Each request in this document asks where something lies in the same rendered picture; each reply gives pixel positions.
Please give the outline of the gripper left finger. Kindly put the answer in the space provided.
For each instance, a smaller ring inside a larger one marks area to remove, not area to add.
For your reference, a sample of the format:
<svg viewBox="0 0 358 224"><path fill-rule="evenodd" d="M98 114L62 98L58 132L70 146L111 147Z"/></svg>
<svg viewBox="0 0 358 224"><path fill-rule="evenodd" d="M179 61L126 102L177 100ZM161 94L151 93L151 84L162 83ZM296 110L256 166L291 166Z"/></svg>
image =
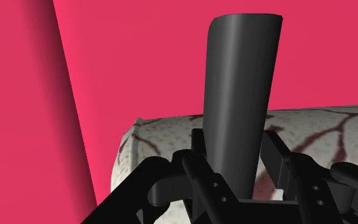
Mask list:
<svg viewBox="0 0 358 224"><path fill-rule="evenodd" d="M171 161L144 159L81 224L155 224L170 203L182 200L191 224L235 224L238 199L201 154L203 132Z"/></svg>

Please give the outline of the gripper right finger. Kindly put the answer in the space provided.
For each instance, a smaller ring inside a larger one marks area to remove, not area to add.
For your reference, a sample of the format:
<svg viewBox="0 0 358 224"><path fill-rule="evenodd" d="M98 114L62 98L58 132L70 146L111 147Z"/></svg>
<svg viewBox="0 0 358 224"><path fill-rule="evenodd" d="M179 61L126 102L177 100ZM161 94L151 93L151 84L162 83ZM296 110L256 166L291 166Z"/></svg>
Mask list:
<svg viewBox="0 0 358 224"><path fill-rule="evenodd" d="M273 131L264 132L260 157L283 200L298 207L301 224L358 224L358 165L324 168L309 155L291 152Z"/></svg>

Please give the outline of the dark grey tapered cup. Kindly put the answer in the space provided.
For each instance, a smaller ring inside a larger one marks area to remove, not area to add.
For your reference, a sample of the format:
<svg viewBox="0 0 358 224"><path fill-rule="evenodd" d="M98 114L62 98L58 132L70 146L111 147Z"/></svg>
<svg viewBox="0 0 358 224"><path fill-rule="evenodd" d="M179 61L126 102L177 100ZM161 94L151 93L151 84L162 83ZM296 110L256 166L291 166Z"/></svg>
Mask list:
<svg viewBox="0 0 358 224"><path fill-rule="evenodd" d="M215 18L207 36L203 133L207 161L238 199L251 199L283 18Z"/></svg>

